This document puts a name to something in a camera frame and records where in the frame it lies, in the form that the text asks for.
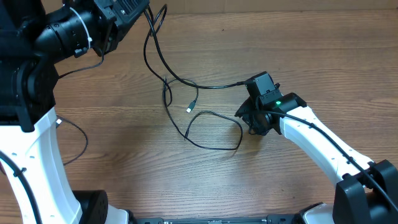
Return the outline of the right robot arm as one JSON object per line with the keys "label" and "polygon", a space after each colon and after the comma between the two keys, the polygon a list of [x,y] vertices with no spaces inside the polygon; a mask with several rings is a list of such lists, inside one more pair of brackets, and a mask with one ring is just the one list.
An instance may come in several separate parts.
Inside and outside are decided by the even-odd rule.
{"label": "right robot arm", "polygon": [[374,162],[328,129],[295,93],[283,95],[267,72],[242,82],[249,98],[236,116],[250,134],[270,130],[298,145],[326,174],[335,189],[332,204],[311,205],[287,223],[397,223],[397,168]]}

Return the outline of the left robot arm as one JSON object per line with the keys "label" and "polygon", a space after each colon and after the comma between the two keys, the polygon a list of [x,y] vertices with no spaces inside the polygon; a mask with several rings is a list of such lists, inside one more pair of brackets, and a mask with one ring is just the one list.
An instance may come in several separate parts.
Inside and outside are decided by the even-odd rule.
{"label": "left robot arm", "polygon": [[1,2],[1,165],[24,223],[134,223],[104,190],[72,190],[57,142],[55,64],[114,51],[148,1]]}

